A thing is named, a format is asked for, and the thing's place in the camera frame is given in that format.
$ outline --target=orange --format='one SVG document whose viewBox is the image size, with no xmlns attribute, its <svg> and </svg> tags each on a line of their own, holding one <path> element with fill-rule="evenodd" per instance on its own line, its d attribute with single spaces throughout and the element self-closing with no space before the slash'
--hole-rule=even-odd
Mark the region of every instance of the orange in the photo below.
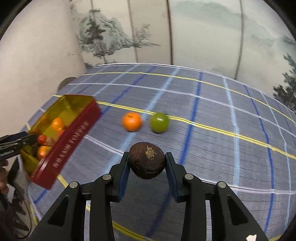
<svg viewBox="0 0 296 241">
<path fill-rule="evenodd" d="M 139 113 L 128 112 L 122 118 L 122 125 L 127 131 L 137 131 L 141 127 L 141 124 Z"/>
<path fill-rule="evenodd" d="M 50 147 L 48 146 L 41 146 L 37 150 L 37 157 L 39 160 L 46 157 L 47 153 L 50 151 Z"/>
<path fill-rule="evenodd" d="M 64 128 L 64 122 L 63 120 L 58 117 L 58 118 L 55 118 L 53 121 L 52 121 L 52 124 L 50 125 L 55 131 L 60 131 Z"/>
</svg>

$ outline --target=black clamp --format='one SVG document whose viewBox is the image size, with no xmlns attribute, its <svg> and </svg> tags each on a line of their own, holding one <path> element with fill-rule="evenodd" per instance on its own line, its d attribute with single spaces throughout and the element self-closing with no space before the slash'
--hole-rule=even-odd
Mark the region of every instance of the black clamp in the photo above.
<svg viewBox="0 0 296 241">
<path fill-rule="evenodd" d="M 13 135 L 6 135 L 0 138 L 0 161 L 14 157 L 26 145 L 33 145 L 37 142 L 37 135 L 28 135 L 23 131 Z"/>
<path fill-rule="evenodd" d="M 123 198 L 130 167 L 129 153 L 109 174 L 91 183 L 71 182 L 35 228 L 30 241 L 84 240 L 86 201 L 91 200 L 90 241 L 114 241 L 110 202 Z M 236 194 L 224 182 L 202 182 L 175 163 L 166 153 L 166 174 L 176 202 L 186 202 L 182 241 L 206 240 L 206 206 L 210 201 L 213 241 L 268 241 L 266 235 Z"/>
</svg>

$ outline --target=wall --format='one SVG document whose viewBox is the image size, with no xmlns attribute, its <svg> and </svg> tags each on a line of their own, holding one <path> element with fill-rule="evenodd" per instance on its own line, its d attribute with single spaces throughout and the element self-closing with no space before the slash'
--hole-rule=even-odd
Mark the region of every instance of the wall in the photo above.
<svg viewBox="0 0 296 241">
<path fill-rule="evenodd" d="M 99 11 L 94 15 L 89 12 L 91 2 Z M 92 65 L 135 61 L 170 64 L 172 54 L 174 65 L 235 78 L 269 95 L 274 92 L 273 86 L 285 85 L 282 73 L 291 68 L 283 56 L 288 53 L 296 59 L 296 43 L 277 13 L 263 0 L 242 0 L 242 12 L 240 0 L 168 2 L 171 36 L 166 0 L 73 0 L 72 18 L 78 40 L 87 36 L 89 17 L 95 16 L 96 23 L 105 30 L 102 42 L 106 50 L 101 51 L 105 60 L 94 54 L 94 46 L 82 44 L 84 61 Z M 109 27 L 106 21 L 116 24 Z M 140 44 L 139 34 L 144 35 Z M 110 53 L 117 37 L 128 44 L 117 45 Z"/>
<path fill-rule="evenodd" d="M 33 0 L 7 29 L 0 55 L 3 136 L 18 132 L 63 79 L 85 71 L 68 0 Z"/>
</svg>

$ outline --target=green tomato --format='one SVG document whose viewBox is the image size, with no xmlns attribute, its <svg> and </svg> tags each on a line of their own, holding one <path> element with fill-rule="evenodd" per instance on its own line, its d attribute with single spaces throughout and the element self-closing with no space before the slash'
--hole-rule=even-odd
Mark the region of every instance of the green tomato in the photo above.
<svg viewBox="0 0 296 241">
<path fill-rule="evenodd" d="M 151 129 L 156 133 L 162 133 L 167 130 L 169 120 L 166 114 L 157 112 L 150 119 Z"/>
</svg>

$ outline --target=blue line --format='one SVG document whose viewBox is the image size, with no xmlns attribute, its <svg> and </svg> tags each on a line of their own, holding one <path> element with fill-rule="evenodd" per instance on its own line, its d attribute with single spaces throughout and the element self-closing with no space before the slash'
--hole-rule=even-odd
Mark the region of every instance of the blue line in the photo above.
<svg viewBox="0 0 296 241">
<path fill-rule="evenodd" d="M 238 134 L 239 134 L 239 127 L 237 126 L 237 118 L 235 115 L 235 111 L 233 108 L 233 101 L 231 98 L 231 94 L 227 85 L 227 81 L 225 80 L 225 78 L 223 77 L 223 82 L 224 82 L 224 86 L 226 88 L 226 94 L 227 94 L 227 98 L 228 98 L 228 102 L 230 104 L 230 114 L 231 114 L 231 122 L 232 125 L 234 127 L 234 132 L 236 134 L 236 136 L 234 137 L 233 141 L 234 141 L 234 175 L 233 175 L 233 184 L 238 186 L 239 185 L 239 173 L 240 173 L 240 153 L 239 153 L 239 138 L 238 138 Z"/>
<path fill-rule="evenodd" d="M 156 68 L 156 66 L 152 66 L 152 68 L 150 68 L 148 70 L 147 73 L 150 73 L 151 71 L 153 71 L 154 69 Z M 133 83 L 132 85 L 136 85 L 139 81 L 141 81 L 143 78 L 145 77 L 145 74 L 142 74 L 139 78 L 137 78 Z M 126 88 L 118 97 L 116 97 L 111 103 L 112 104 L 115 104 L 118 100 L 120 100 L 127 92 L 129 92 L 129 90 L 131 89 L 132 87 L 128 87 Z M 101 117 L 106 114 L 106 112 L 111 108 L 111 106 L 108 106 L 107 108 L 105 108 L 103 111 L 102 111 L 102 114 L 101 114 Z M 47 190 L 43 191 L 39 197 L 34 201 L 35 204 L 37 204 L 41 198 L 46 194 Z"/>
<path fill-rule="evenodd" d="M 37 199 L 35 201 L 33 201 L 34 204 L 39 203 L 39 201 L 41 200 L 41 198 L 47 193 L 47 189 L 44 189 L 40 195 L 37 197 Z"/>
<path fill-rule="evenodd" d="M 76 95 L 79 95 L 81 92 L 85 91 L 90 85 L 87 85 L 82 90 L 78 91 Z"/>
<path fill-rule="evenodd" d="M 152 66 L 151 69 L 149 69 L 147 71 L 147 73 L 150 73 L 151 71 L 153 71 L 156 68 L 156 66 Z M 139 83 L 143 78 L 145 78 L 145 74 L 142 74 L 140 77 L 138 77 L 131 85 L 136 85 L 137 83 Z M 117 96 L 112 102 L 111 104 L 115 104 L 117 101 L 119 101 L 126 93 L 128 93 L 130 91 L 132 87 L 129 86 L 127 87 L 119 96 Z M 104 114 L 106 114 L 106 112 L 111 108 L 111 106 L 106 107 L 103 111 L 102 111 L 102 116 Z"/>
<path fill-rule="evenodd" d="M 246 87 L 245 85 L 244 85 L 244 87 L 245 87 L 245 89 L 246 89 L 246 91 L 247 91 L 249 97 L 251 97 L 251 95 L 250 95 L 250 93 L 249 93 L 247 87 Z M 257 109 L 257 107 L 256 107 L 256 105 L 255 105 L 254 100 L 251 99 L 251 101 L 252 101 L 252 104 L 253 104 L 253 106 L 254 106 L 254 108 L 255 108 L 255 110 L 256 110 L 257 115 L 260 116 L 260 115 L 259 115 L 259 111 L 258 111 L 258 109 Z M 263 125 L 262 119 L 259 118 L 259 121 L 260 121 L 261 129 L 262 129 L 262 131 L 263 131 L 264 134 L 265 134 L 266 142 L 267 142 L 267 144 L 269 144 L 269 138 L 268 138 L 268 135 L 267 135 L 267 133 L 266 133 L 266 131 L 265 131 L 265 128 L 264 128 L 264 125 Z M 270 164 L 270 169 L 271 169 L 271 189 L 274 189 L 274 165 L 273 165 L 273 162 L 272 162 L 271 150 L 270 150 L 269 147 L 267 148 L 267 152 L 268 152 L 269 164 Z M 267 232 L 267 229 L 268 229 L 268 225 L 269 225 L 269 221 L 270 221 L 270 217 L 271 217 L 271 211 L 272 211 L 273 202 L 274 202 L 274 194 L 271 193 L 271 195 L 270 195 L 269 211 L 268 211 L 268 215 L 267 215 L 267 219 L 266 219 L 266 223 L 265 223 L 265 227 L 264 227 L 264 232 L 265 232 L 265 233 Z"/>
<path fill-rule="evenodd" d="M 162 86 L 162 89 L 165 90 L 167 89 L 168 85 L 172 82 L 173 78 L 172 76 L 176 75 L 178 72 L 179 72 L 179 68 L 177 68 L 176 70 L 174 70 L 172 73 L 171 73 L 171 76 L 169 78 L 167 78 L 166 82 L 164 83 L 164 85 Z M 151 111 L 155 104 L 159 101 L 159 99 L 161 98 L 161 96 L 163 95 L 163 90 L 160 90 L 157 95 L 154 97 L 154 99 L 149 103 L 149 106 L 146 108 L 146 111 Z M 147 117 L 147 113 L 144 113 L 141 115 L 141 119 L 142 120 L 145 120 L 146 117 Z M 124 143 L 120 146 L 120 150 L 125 150 L 129 143 L 131 142 L 131 140 L 134 138 L 134 136 L 136 135 L 136 132 L 131 132 L 128 137 L 126 138 L 126 140 L 124 141 Z M 121 156 L 119 156 L 118 154 L 115 154 L 111 161 L 109 162 L 109 165 L 107 166 L 106 168 L 106 171 L 105 173 L 108 173 L 111 169 L 111 167 L 118 163 L 118 161 L 120 160 Z"/>
<path fill-rule="evenodd" d="M 202 72 L 200 72 L 199 80 L 202 80 Z M 200 91 L 201 91 L 201 82 L 198 82 L 197 89 L 196 89 L 196 95 L 197 96 L 200 95 Z M 193 121 L 193 122 L 195 121 L 195 116 L 196 116 L 196 112 L 197 112 L 197 108 L 198 108 L 198 103 L 199 103 L 199 98 L 195 97 L 194 106 L 192 107 L 192 110 L 191 110 L 191 121 Z M 181 156 L 179 158 L 179 164 L 181 164 L 181 165 L 185 162 L 185 159 L 186 159 L 187 150 L 188 150 L 190 137 L 191 137 L 191 133 L 192 133 L 192 128 L 193 128 L 193 125 L 189 125 L 189 128 L 187 129 L 187 134 L 186 134 L 184 147 L 183 147 Z M 169 190 L 168 193 L 165 196 L 165 200 L 163 201 L 160 209 L 157 212 L 156 219 L 155 219 L 151 229 L 145 235 L 146 237 L 151 238 L 152 235 L 155 233 L 155 231 L 156 231 L 158 225 L 160 224 L 160 222 L 161 222 L 161 220 L 163 218 L 163 215 L 164 215 L 164 213 L 165 213 L 165 211 L 166 211 L 166 209 L 167 209 L 167 207 L 168 207 L 168 205 L 170 203 L 170 200 L 171 200 L 170 197 L 171 197 L 171 192 Z"/>
<path fill-rule="evenodd" d="M 104 70 L 105 68 L 107 68 L 107 66 L 106 67 L 104 67 L 104 68 L 102 68 L 102 69 L 100 69 L 99 71 L 97 71 L 96 73 L 99 73 L 99 72 L 101 72 L 102 70 Z M 81 82 L 81 84 L 82 83 L 84 83 L 85 81 L 87 81 L 87 80 L 89 80 L 91 77 L 93 77 L 94 75 L 89 75 L 89 77 L 87 77 L 87 78 L 85 78 L 85 80 L 83 80 L 82 82 Z M 71 90 L 69 90 L 67 93 L 66 93 L 66 95 L 68 95 L 68 94 L 70 94 L 70 92 L 72 92 L 74 89 L 76 89 L 78 86 L 80 86 L 80 85 L 75 85 Z"/>
<path fill-rule="evenodd" d="M 286 154 L 287 154 L 287 142 L 286 142 L 286 140 L 285 140 L 285 138 L 284 138 L 284 136 L 283 136 L 283 134 L 282 134 L 282 132 L 281 132 L 281 128 L 280 128 L 279 123 L 278 123 L 278 121 L 277 121 L 277 119 L 276 119 L 276 116 L 275 116 L 275 114 L 274 114 L 274 111 L 271 109 L 271 107 L 270 107 L 269 103 L 267 102 L 267 99 L 265 98 L 264 94 L 261 93 L 261 95 L 263 96 L 265 102 L 268 104 L 268 107 L 269 107 L 269 109 L 270 109 L 272 115 L 274 116 L 274 120 L 276 121 L 276 124 L 277 124 L 277 126 L 278 126 L 279 133 L 281 134 L 281 137 L 282 137 L 282 139 L 283 139 L 283 141 L 284 141 L 284 148 L 285 148 L 285 152 L 286 152 Z M 290 161 L 289 161 L 289 157 L 288 157 L 287 155 L 286 155 L 286 161 L 287 161 L 287 167 L 288 167 L 289 190 L 291 191 L 291 170 L 290 170 Z M 287 229 L 287 226 L 288 226 L 289 212 L 290 212 L 290 201 L 291 201 L 291 194 L 289 194 L 289 198 L 288 198 L 288 206 L 287 206 L 287 214 L 286 214 L 286 223 L 285 223 L 285 229 L 284 229 L 284 231 Z"/>
<path fill-rule="evenodd" d="M 98 90 L 93 97 L 95 97 L 96 95 L 100 94 L 104 89 L 106 89 L 110 84 L 113 84 L 115 81 L 117 81 L 118 79 L 120 79 L 122 76 L 124 76 L 126 73 L 132 71 L 134 68 L 136 68 L 138 65 L 135 65 L 133 67 L 131 67 L 130 69 L 128 69 L 127 71 L 125 71 L 123 74 L 120 74 L 119 76 L 117 76 L 116 78 L 114 78 L 108 85 L 105 85 L 103 88 L 101 88 L 100 90 Z"/>
</svg>

